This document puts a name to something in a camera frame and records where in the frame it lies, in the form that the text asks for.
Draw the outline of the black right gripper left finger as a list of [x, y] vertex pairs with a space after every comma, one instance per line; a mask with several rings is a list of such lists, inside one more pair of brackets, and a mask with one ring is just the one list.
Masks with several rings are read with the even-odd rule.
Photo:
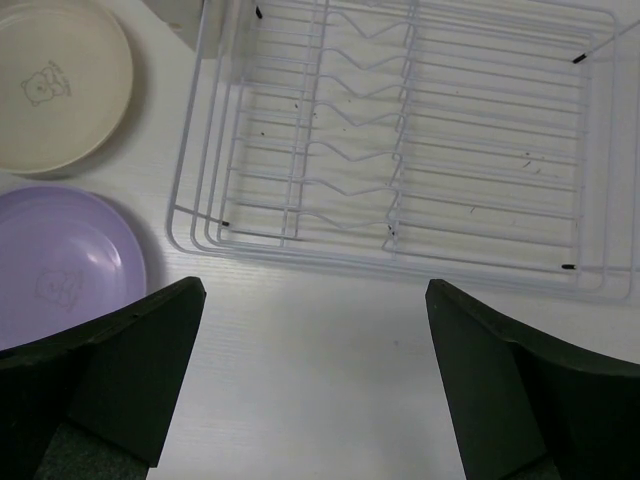
[[204, 310], [185, 277], [1, 353], [4, 479], [144, 479], [159, 464]]

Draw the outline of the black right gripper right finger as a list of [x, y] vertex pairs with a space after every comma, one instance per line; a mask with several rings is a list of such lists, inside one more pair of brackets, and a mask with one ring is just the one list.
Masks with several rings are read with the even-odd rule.
[[468, 479], [636, 479], [639, 367], [435, 279], [429, 327]]

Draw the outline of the purple plate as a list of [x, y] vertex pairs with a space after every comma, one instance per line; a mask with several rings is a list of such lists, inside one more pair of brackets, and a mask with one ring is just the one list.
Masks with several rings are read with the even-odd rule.
[[88, 192], [35, 185], [1, 196], [1, 347], [119, 310], [147, 293], [125, 219]]

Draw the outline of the cream plate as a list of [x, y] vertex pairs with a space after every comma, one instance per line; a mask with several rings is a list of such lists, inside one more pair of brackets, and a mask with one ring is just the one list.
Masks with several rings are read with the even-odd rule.
[[96, 1], [1, 4], [1, 168], [67, 167], [117, 129], [132, 97], [126, 35]]

